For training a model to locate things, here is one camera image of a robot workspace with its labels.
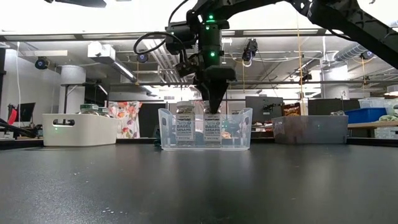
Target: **blue crate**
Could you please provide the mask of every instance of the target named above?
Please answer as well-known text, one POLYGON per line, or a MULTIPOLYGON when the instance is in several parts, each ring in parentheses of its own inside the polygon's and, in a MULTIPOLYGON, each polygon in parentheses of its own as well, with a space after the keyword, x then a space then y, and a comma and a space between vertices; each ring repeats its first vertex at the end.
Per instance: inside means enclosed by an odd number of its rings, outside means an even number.
POLYGON ((361 108, 344 113, 348 116, 348 124, 375 122, 387 114, 385 108, 361 108))

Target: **black table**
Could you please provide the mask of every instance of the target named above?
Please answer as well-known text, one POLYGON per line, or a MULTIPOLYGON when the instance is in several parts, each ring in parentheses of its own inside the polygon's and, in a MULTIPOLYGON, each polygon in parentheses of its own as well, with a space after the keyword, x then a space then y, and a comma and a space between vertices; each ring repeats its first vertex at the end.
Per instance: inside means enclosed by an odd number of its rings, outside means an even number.
POLYGON ((1 151, 0 223, 398 223, 398 150, 1 151))

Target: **package label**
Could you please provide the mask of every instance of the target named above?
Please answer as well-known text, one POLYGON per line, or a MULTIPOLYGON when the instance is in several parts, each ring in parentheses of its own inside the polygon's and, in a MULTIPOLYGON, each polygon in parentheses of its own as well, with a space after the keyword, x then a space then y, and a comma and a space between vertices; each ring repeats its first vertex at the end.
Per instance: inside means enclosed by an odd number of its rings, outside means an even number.
POLYGON ((194 140, 195 139, 195 115, 177 114, 175 126, 176 140, 194 140))
POLYGON ((221 115, 205 114, 203 137, 205 141, 221 141, 221 115))

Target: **computer monitor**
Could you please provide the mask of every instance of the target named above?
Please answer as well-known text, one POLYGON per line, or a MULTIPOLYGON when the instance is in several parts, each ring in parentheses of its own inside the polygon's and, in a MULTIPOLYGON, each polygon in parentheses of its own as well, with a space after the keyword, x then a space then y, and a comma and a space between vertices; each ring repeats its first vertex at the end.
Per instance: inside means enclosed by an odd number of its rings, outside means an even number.
POLYGON ((31 122, 35 105, 36 105, 36 103, 22 103, 22 104, 18 105, 17 118, 16 118, 15 122, 20 122, 19 115, 18 115, 19 108, 21 109, 21 122, 31 122))

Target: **floral fabric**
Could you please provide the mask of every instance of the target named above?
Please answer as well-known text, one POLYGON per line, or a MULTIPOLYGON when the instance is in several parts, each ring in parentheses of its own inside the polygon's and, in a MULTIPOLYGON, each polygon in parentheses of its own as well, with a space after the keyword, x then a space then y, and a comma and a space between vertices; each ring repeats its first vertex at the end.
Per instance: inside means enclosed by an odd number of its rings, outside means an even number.
POLYGON ((118 128, 118 138, 139 138, 138 112, 142 103, 138 101, 109 102, 109 114, 121 121, 118 128))

